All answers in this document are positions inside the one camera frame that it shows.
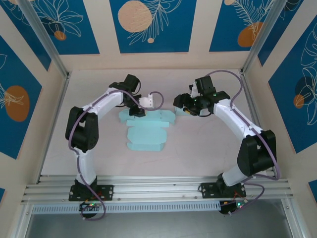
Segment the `table surface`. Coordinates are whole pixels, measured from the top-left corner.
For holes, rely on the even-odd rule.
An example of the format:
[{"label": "table surface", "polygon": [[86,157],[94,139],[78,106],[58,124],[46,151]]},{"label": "table surface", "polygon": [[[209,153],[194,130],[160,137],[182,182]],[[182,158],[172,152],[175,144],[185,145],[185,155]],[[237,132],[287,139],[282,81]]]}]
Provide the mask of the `table surface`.
[{"label": "table surface", "polygon": [[[174,97],[188,92],[188,85],[210,69],[111,69],[72,72],[67,92],[53,132],[42,175],[77,174],[75,156],[68,149],[65,129],[69,110],[82,107],[107,90],[110,83],[120,82],[130,73],[142,82],[140,93],[160,91],[165,98],[162,109],[174,111]],[[239,81],[228,73],[212,75],[217,91],[233,97]],[[157,105],[159,96],[154,96]],[[242,92],[236,106],[251,119]],[[126,124],[120,123],[121,108],[112,109],[99,124],[99,141],[94,149],[94,166],[98,175],[111,176],[216,176],[236,164],[240,142],[215,115],[207,118],[177,116],[175,125],[165,128],[167,142],[160,152],[131,151],[127,148]]]}]

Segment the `white tabletop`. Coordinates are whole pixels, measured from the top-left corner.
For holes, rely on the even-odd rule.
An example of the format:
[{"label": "white tabletop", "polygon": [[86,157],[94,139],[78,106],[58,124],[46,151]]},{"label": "white tabletop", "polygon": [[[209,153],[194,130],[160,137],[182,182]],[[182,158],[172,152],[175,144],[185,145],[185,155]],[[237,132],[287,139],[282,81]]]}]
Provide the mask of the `white tabletop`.
[{"label": "white tabletop", "polygon": [[[164,94],[162,109],[174,111],[172,106],[178,94],[187,93],[188,85],[206,75],[209,69],[111,69],[80,70],[71,75],[52,141],[46,156],[42,175],[77,174],[75,156],[67,147],[65,129],[69,110],[82,107],[107,90],[110,83],[120,82],[130,73],[142,82],[140,93],[151,91]],[[212,81],[217,91],[231,97],[238,91],[238,80],[228,73],[216,73]],[[159,96],[154,96],[157,105]],[[250,111],[242,92],[236,106],[248,118]],[[94,166],[98,175],[114,176],[216,176],[236,163],[240,144],[231,130],[215,115],[207,118],[177,116],[175,125],[167,130],[167,142],[160,152],[131,151],[127,148],[128,127],[120,123],[112,109],[99,124],[99,141],[94,148]]]}]

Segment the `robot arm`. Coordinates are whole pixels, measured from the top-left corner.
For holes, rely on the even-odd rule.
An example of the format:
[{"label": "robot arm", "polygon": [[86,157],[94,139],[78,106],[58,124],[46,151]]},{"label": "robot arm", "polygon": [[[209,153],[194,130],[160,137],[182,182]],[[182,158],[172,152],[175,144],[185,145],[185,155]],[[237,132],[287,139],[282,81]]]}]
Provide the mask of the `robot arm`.
[{"label": "robot arm", "polygon": [[[142,98],[141,95],[133,94],[139,84],[140,80],[129,74],[124,82],[112,83],[105,93],[92,103],[82,108],[73,107],[70,110],[65,137],[67,140],[71,139],[71,147],[76,151],[77,157],[79,156],[79,163],[77,166],[79,166],[81,173],[76,177],[75,190],[77,191],[76,196],[80,197],[80,200],[86,200],[91,197],[91,193],[87,190],[82,178],[92,188],[97,186],[97,176],[93,166],[92,149],[96,146],[99,139],[98,124],[100,120],[112,108],[122,103],[130,108],[130,116],[145,116],[144,109],[139,108],[129,96],[118,90],[124,90],[133,95],[133,98],[138,100],[139,104],[143,107],[154,107],[152,95]],[[80,123],[76,125],[72,138],[70,138],[71,131],[75,126],[76,121],[84,112],[86,112],[85,115],[80,120]]]},{"label": "robot arm", "polygon": [[189,85],[189,89],[191,94],[178,95],[173,105],[193,116],[200,116],[201,110],[208,109],[210,114],[215,114],[232,130],[241,143],[237,165],[218,176],[217,187],[222,195],[247,177],[274,166],[266,148],[251,128],[264,138],[276,157],[275,135],[272,131],[263,131],[248,120],[234,104],[231,105],[229,95],[224,91],[217,92],[210,76],[196,79],[193,85]]}]

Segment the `purple cable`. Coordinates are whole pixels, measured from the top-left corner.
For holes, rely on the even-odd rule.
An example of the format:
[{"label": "purple cable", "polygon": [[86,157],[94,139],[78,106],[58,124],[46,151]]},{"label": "purple cable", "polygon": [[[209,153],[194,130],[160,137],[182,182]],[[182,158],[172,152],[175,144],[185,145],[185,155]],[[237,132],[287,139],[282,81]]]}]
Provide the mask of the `purple cable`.
[{"label": "purple cable", "polygon": [[[233,102],[234,102],[234,100],[235,100],[235,99],[238,97],[238,95],[242,92],[242,89],[243,89],[242,79],[241,79],[237,74],[235,74],[235,73],[233,73],[233,72],[231,72],[231,71],[229,71],[229,70],[225,70],[225,69],[215,70],[215,71],[213,71],[213,72],[208,73],[206,76],[209,76],[209,75],[211,75],[211,74],[218,73],[218,72],[230,73],[230,74],[232,74],[233,76],[235,76],[235,77],[239,80],[239,82],[240,82],[240,89],[239,89],[239,91],[233,96],[233,98],[232,98],[232,100],[231,100],[231,102],[230,102],[230,107],[231,107],[232,111],[233,111],[248,127],[250,127],[251,125],[248,123],[248,121],[246,121],[242,115],[240,115],[234,108],[232,108],[232,107],[233,107]],[[278,163],[277,163],[277,161],[276,161],[276,158],[275,158],[274,155],[273,155],[272,150],[270,149],[270,147],[269,147],[269,145],[267,144],[267,142],[263,139],[263,137],[262,137],[254,128],[251,127],[251,131],[254,132],[255,135],[257,135],[257,137],[258,137],[258,138],[260,139],[260,141],[263,143],[263,145],[264,145],[264,147],[266,148],[266,150],[268,151],[268,154],[270,155],[270,157],[271,157],[271,159],[272,159],[272,161],[273,161],[273,164],[274,164],[274,166],[275,166],[275,169],[276,169],[276,178],[275,178],[275,177],[271,177],[271,176],[266,176],[266,175],[260,175],[260,174],[255,174],[255,175],[256,175],[256,176],[259,176],[259,177],[263,177],[263,178],[275,180],[275,181],[279,180],[279,179],[281,178],[281,170],[280,170],[280,167],[279,167],[279,165],[278,165]],[[250,176],[250,177],[246,178],[246,179],[243,180],[242,182],[246,182],[246,181],[250,180],[251,178],[253,178],[253,176]],[[237,213],[238,211],[240,211],[240,210],[244,209],[245,207],[251,205],[252,203],[256,202],[256,201],[263,195],[263,193],[264,193],[264,191],[265,191],[264,186],[262,186],[261,184],[256,184],[256,183],[245,183],[245,184],[246,184],[246,185],[259,186],[259,187],[262,188],[262,192],[261,192],[254,200],[252,200],[250,203],[247,203],[247,204],[246,204],[245,206],[243,206],[242,208],[237,209],[236,211],[230,213],[230,215],[235,214],[235,213]]]},{"label": "purple cable", "polygon": [[[109,92],[109,94],[104,94],[104,95],[102,95],[102,96],[101,96],[100,98],[98,98],[94,103],[92,103],[92,107],[95,106],[98,102],[100,102],[100,101],[101,101],[102,99],[104,99],[105,97],[109,96],[109,95],[112,94],[112,93],[116,93],[116,92],[125,93],[125,94],[128,95],[140,108],[142,108],[142,109],[144,109],[144,110],[147,110],[147,111],[156,111],[156,110],[160,109],[160,108],[163,106],[163,104],[164,104],[164,96],[163,96],[162,93],[160,93],[160,92],[158,92],[158,91],[151,92],[150,94],[157,93],[157,94],[159,94],[159,95],[162,97],[162,102],[161,102],[160,106],[157,107],[157,108],[153,108],[153,109],[147,109],[147,108],[142,107],[142,106],[139,104],[139,102],[138,102],[137,100],[135,100],[134,97],[133,97],[130,93],[128,93],[128,92],[126,92],[126,91],[124,91],[124,90],[116,89],[116,90],[113,90],[113,91]],[[79,156],[79,152],[78,152],[77,150],[75,150],[73,147],[71,147],[71,141],[72,141],[72,138],[73,138],[73,135],[74,135],[74,132],[75,132],[75,129],[76,129],[77,125],[79,124],[80,120],[84,117],[84,115],[85,115],[92,107],[88,107],[88,108],[79,116],[79,118],[78,118],[77,121],[75,122],[75,124],[74,124],[74,126],[73,126],[73,128],[72,128],[72,130],[71,130],[71,132],[70,132],[69,140],[68,140],[68,148],[69,148],[70,150],[74,151],[75,154],[77,155],[77,171],[78,171],[78,174],[79,174],[81,180],[83,181],[83,183],[85,184],[85,186],[90,190],[90,192],[96,197],[96,199],[101,203],[101,205],[102,205],[103,208],[104,208],[104,212],[103,212],[102,216],[101,216],[101,217],[98,217],[98,218],[85,218],[85,217],[83,216],[83,212],[85,211],[85,208],[84,208],[84,209],[81,211],[80,215],[81,215],[81,217],[82,217],[85,221],[98,221],[98,220],[101,220],[101,219],[105,216],[105,214],[106,214],[106,206],[105,206],[103,200],[102,200],[102,199],[96,194],[96,192],[89,186],[89,184],[85,181],[84,177],[83,177],[82,174],[81,174],[80,163],[79,163],[79,157],[80,157],[80,156]]]}]

